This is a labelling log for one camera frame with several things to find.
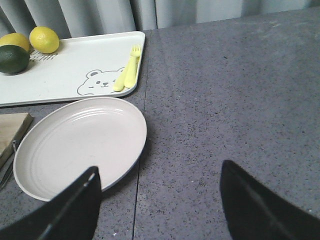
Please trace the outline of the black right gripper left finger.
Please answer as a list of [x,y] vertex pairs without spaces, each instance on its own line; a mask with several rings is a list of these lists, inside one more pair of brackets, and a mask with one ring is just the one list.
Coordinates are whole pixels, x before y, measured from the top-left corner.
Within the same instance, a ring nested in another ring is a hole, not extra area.
[[102,201],[101,179],[89,167],[41,208],[0,231],[2,240],[91,240]]

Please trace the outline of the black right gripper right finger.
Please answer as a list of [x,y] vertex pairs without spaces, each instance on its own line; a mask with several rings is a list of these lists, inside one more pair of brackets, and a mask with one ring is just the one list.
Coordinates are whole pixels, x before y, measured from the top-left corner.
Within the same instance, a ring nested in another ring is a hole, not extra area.
[[220,194],[234,240],[318,240],[320,220],[284,200],[232,160],[222,163]]

